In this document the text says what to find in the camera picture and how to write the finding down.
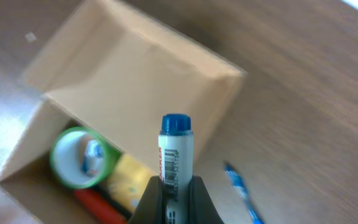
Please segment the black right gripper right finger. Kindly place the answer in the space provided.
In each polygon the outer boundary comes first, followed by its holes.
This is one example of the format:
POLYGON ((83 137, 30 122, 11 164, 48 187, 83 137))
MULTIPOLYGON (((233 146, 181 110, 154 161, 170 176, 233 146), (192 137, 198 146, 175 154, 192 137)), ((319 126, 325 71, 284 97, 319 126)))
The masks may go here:
POLYGON ((189 188, 190 224, 224 224, 200 176, 193 176, 189 188))

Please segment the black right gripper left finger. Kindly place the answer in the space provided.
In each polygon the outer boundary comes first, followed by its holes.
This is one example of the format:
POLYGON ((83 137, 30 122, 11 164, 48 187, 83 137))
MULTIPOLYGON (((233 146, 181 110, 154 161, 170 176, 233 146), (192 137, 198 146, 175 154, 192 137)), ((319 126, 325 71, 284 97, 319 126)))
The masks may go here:
POLYGON ((165 224, 166 205, 159 176, 152 176, 128 224, 165 224))

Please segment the red black stapler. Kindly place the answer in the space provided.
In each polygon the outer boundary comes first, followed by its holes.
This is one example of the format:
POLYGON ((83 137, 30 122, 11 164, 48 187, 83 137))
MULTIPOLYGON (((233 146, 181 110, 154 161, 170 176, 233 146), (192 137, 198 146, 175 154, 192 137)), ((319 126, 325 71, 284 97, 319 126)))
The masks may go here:
POLYGON ((95 185, 87 189, 75 189, 75 198, 102 224, 126 224, 132 212, 113 200, 107 190, 95 185))

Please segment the blue ballpoint pen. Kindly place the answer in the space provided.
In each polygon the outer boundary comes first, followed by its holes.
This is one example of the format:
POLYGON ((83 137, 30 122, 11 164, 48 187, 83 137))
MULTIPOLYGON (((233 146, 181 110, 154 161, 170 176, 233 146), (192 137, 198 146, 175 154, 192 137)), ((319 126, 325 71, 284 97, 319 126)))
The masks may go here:
POLYGON ((224 171, 226 173, 226 176, 231 181, 232 186, 235 188, 238 195, 240 196, 245 208, 248 211, 252 223, 264 224, 262 217, 260 216, 257 209, 254 207, 245 180, 241 176, 240 172, 228 161, 224 161, 224 171))

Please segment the green tape roll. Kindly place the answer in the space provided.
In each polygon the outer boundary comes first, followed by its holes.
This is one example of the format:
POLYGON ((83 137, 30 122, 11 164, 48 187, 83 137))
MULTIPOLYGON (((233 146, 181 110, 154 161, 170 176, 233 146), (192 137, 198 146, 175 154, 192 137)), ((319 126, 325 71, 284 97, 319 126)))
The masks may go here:
POLYGON ((63 185, 72 189, 86 189, 104 180, 113 171, 120 156, 120 150, 110 145, 102 135, 78 126, 65 130, 57 137, 50 150, 50 167, 63 185), (90 140, 99 141, 104 153, 103 167, 93 177, 81 170, 85 147, 90 140))

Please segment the blue white marker pen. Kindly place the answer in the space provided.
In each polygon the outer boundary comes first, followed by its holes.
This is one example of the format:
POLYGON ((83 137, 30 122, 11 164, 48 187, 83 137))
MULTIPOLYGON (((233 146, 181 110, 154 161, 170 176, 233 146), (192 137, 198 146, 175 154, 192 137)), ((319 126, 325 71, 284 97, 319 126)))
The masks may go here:
POLYGON ((193 177, 194 135, 186 114, 166 114, 158 136, 160 178, 169 223, 189 222, 188 204, 193 177))

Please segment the blue white staples box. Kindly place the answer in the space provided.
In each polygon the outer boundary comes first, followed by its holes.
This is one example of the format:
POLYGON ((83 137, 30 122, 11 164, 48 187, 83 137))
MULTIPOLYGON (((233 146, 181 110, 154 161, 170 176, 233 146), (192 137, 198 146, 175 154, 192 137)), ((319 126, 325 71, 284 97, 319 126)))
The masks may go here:
POLYGON ((81 170, 88 176, 96 176, 100 173, 104 162, 104 153, 101 143, 97 140, 90 140, 83 156, 81 170))

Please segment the brown cardboard box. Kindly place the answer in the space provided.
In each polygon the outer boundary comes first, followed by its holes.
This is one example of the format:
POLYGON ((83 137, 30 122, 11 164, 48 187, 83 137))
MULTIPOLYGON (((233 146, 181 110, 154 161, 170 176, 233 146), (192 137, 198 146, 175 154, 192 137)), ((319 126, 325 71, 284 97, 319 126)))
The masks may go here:
POLYGON ((58 135, 79 123, 158 172, 162 116, 185 113, 199 157, 246 72, 122 1, 85 1, 22 74, 42 100, 0 167, 0 188, 42 223, 94 223, 52 176, 58 135))

